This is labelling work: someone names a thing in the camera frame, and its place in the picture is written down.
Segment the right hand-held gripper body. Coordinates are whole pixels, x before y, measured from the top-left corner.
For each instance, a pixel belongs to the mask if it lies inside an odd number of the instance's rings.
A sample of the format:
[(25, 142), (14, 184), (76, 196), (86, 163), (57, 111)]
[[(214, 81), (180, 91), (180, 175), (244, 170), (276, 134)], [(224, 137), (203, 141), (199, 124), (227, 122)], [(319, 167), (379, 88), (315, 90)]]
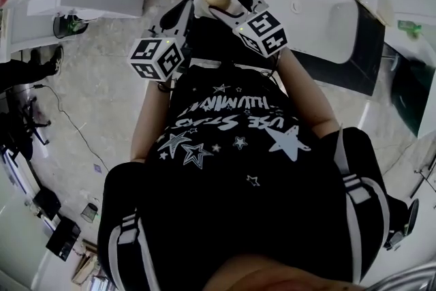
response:
[(287, 35), (283, 25), (269, 8), (256, 14), (233, 29), (244, 46), (265, 58), (279, 52), (287, 46)]

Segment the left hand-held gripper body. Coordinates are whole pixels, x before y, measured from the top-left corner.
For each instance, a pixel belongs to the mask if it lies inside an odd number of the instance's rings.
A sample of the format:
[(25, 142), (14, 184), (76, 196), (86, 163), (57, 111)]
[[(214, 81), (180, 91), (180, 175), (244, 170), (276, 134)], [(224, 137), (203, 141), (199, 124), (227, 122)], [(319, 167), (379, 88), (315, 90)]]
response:
[(151, 27), (148, 35), (135, 39), (128, 63), (139, 77), (165, 82), (185, 60), (181, 50), (185, 44), (185, 30)]

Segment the person's right forearm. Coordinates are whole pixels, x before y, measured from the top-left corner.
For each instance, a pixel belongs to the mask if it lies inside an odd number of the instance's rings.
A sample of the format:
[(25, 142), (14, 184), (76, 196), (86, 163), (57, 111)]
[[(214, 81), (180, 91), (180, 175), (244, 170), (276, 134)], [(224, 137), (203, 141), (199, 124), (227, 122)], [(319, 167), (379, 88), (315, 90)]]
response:
[(280, 52), (277, 72), (298, 116), (316, 136), (323, 138), (339, 131), (326, 96), (288, 47)]

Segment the person's left forearm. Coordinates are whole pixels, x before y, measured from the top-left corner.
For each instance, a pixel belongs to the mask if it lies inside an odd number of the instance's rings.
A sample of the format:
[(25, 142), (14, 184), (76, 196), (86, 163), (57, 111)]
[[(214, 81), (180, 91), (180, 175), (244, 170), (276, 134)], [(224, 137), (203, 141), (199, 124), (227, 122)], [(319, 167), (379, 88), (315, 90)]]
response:
[(130, 158), (145, 162), (156, 140), (163, 134), (170, 106), (170, 94), (155, 81), (148, 83), (141, 111), (134, 129)]

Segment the white sink basin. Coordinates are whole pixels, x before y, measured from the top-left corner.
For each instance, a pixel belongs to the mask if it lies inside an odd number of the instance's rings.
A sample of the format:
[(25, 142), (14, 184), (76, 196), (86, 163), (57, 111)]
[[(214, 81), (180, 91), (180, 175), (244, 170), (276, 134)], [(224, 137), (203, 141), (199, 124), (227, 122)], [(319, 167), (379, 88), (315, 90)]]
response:
[(351, 58), (358, 28), (354, 0), (265, 0), (284, 26), (288, 47), (337, 64)]

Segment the black waste bin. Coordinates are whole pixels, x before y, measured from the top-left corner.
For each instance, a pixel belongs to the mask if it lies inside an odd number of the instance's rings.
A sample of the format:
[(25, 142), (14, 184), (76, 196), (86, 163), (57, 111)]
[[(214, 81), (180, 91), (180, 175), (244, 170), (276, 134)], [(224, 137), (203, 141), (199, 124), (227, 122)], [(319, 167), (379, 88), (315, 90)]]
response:
[(56, 16), (53, 21), (52, 31), (57, 39), (64, 39), (84, 33), (88, 26), (88, 22), (76, 15)]

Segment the white shelf unit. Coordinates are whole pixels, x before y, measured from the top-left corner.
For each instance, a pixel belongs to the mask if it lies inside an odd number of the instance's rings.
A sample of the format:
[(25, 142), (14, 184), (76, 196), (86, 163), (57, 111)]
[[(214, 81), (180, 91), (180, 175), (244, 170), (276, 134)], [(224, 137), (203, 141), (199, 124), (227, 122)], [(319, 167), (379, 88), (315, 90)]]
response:
[(0, 63), (8, 62), (13, 52), (74, 40), (76, 35), (58, 39), (53, 33), (54, 17), (28, 16), (27, 7), (4, 9), (0, 30)]

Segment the black office chair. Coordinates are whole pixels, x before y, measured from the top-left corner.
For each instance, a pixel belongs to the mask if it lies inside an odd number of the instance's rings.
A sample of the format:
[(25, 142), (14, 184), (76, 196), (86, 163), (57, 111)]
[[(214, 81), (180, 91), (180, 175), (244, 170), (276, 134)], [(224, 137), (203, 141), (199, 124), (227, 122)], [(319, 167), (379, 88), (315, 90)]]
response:
[(51, 121), (38, 123), (35, 120), (36, 97), (32, 97), (24, 104), (21, 104), (19, 99), (14, 97), (12, 93), (7, 93), (5, 99), (8, 111), (0, 112), (1, 156), (4, 156), (9, 151), (13, 162), (15, 162), (19, 154), (27, 161), (31, 161), (33, 157), (33, 136), (42, 145), (47, 145), (49, 140), (43, 140), (37, 130), (50, 126)]

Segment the green bottle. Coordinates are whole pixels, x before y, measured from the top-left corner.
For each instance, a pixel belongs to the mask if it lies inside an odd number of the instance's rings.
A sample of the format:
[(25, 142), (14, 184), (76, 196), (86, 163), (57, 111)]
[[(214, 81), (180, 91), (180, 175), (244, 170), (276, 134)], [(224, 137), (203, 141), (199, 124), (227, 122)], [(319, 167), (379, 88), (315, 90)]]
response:
[(397, 27), (400, 31), (406, 32), (407, 36), (411, 40), (418, 39), (422, 30), (422, 25), (416, 24), (410, 20), (398, 20)]

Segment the dark green bin white lid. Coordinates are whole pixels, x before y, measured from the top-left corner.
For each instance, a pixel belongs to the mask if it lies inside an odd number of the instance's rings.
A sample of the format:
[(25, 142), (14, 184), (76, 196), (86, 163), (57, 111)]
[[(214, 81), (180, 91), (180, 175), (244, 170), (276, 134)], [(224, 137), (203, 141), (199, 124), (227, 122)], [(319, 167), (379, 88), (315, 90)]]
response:
[(417, 59), (397, 55), (392, 71), (392, 105), (417, 138), (436, 69)]

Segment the mesh waste basket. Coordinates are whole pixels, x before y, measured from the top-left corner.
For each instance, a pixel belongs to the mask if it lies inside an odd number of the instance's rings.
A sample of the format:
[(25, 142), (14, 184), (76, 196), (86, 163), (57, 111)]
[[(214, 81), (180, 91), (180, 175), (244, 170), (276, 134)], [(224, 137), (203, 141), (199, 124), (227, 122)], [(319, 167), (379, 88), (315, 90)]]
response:
[(80, 216), (86, 222), (92, 224), (95, 218), (98, 216), (98, 207), (93, 203), (88, 203), (82, 210)]

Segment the black star print t-shirt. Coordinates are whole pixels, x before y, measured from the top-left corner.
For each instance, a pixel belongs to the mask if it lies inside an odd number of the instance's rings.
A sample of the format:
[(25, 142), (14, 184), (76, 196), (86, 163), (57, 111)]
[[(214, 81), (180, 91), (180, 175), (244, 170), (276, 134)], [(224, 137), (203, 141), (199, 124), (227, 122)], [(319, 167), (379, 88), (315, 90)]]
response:
[(320, 138), (258, 71), (193, 66), (145, 161), (106, 177), (98, 257), (124, 291), (201, 291), (247, 254), (351, 282), (389, 221), (364, 132)]

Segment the black box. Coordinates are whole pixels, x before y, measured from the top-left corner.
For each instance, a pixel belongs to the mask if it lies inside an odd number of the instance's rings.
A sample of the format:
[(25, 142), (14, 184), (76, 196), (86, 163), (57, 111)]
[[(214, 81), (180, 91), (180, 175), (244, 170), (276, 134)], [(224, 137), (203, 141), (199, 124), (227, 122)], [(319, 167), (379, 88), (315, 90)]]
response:
[(46, 249), (65, 262), (80, 233), (81, 229), (76, 222), (67, 217), (62, 217), (49, 238)]

